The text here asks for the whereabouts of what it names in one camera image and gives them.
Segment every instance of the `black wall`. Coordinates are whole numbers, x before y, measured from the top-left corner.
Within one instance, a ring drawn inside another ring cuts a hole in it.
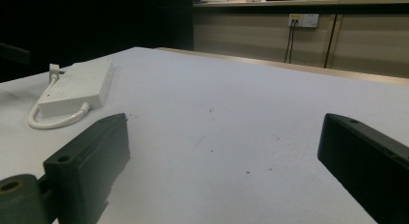
[[[0,42],[30,51],[0,60],[0,82],[134,46],[191,50],[192,0],[0,0]]]

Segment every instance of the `wall socket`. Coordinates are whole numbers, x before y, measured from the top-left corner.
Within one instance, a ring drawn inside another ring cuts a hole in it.
[[[290,14],[288,16],[288,26],[292,20],[297,20],[295,27],[315,28],[318,25],[319,14]]]

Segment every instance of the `black plastic part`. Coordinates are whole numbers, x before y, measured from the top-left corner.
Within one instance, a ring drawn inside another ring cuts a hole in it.
[[[409,223],[406,146],[359,121],[327,114],[318,159],[376,222]]]
[[[49,223],[35,176],[23,174],[0,181],[0,223]]]
[[[130,159],[126,116],[113,115],[88,127],[44,162],[58,198],[60,224],[94,224],[118,174]]]

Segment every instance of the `black cable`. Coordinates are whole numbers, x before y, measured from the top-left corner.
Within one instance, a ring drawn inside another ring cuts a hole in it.
[[[288,62],[291,63],[291,55],[292,55],[292,45],[294,44],[294,31],[295,31],[295,25],[297,25],[298,20],[295,20],[294,26],[292,27],[292,32],[291,32],[291,50],[289,51],[289,59]]]
[[[291,20],[291,24],[289,25],[289,35],[288,35],[288,43],[286,44],[286,56],[288,54],[288,48],[289,48],[289,41],[291,40],[291,32],[292,32],[292,25],[294,24],[294,19]]]

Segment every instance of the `cable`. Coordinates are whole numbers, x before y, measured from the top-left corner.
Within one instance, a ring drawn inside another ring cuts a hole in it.
[[[294,27],[292,28],[292,32],[291,32],[291,50],[289,51],[289,59],[288,59],[289,63],[291,63],[292,45],[294,44],[294,31],[295,31],[295,25],[297,25],[297,23],[298,23],[298,20],[295,20]]]
[[[288,35],[288,43],[286,44],[286,56],[288,54],[289,42],[291,40],[291,32],[292,32],[292,25],[294,23],[294,19],[291,20],[291,24],[289,25],[289,35]]]
[[[45,94],[57,82],[57,80],[58,80],[58,75],[51,74],[50,84],[45,89],[45,91],[42,93],[42,95]],[[56,122],[56,123],[41,124],[36,121],[36,115],[39,112],[39,106],[38,106],[38,103],[36,102],[36,104],[34,105],[33,109],[30,112],[28,125],[31,128],[35,128],[35,129],[51,129],[51,128],[67,126],[67,125],[70,125],[72,123],[75,123],[81,120],[88,113],[90,108],[91,108],[90,104],[88,102],[84,102],[80,110],[77,113],[69,116],[68,118],[60,122]]]

